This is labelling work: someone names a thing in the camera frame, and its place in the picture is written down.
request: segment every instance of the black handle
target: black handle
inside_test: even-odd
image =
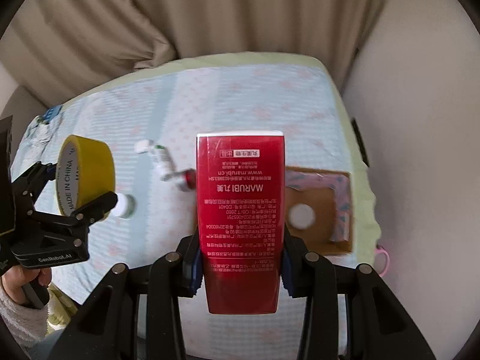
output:
[[[50,300],[50,294],[46,287],[41,286],[38,283],[38,278],[36,277],[30,283],[22,286],[23,292],[27,300],[30,302],[30,305],[37,309],[41,310]]]

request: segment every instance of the pink mug handle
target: pink mug handle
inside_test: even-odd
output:
[[[385,267],[383,268],[383,271],[378,273],[378,276],[383,278],[388,272],[388,268],[390,267],[390,255],[382,246],[377,245],[377,247],[375,248],[375,257],[379,254],[383,254],[386,258],[386,263],[385,263]]]

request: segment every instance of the roll of tape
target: roll of tape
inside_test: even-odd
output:
[[[112,153],[99,140],[70,135],[57,162],[57,200],[62,215],[70,214],[109,191],[115,191]]]

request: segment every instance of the fuzzy gray sleeve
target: fuzzy gray sleeve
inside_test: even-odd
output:
[[[31,348],[47,333],[48,307],[35,310],[16,304],[3,289],[1,280],[0,314],[15,341],[23,348]]]

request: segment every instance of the curtain fold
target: curtain fold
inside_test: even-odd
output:
[[[0,60],[46,104],[175,57],[305,54],[341,88],[382,0],[26,0]]]

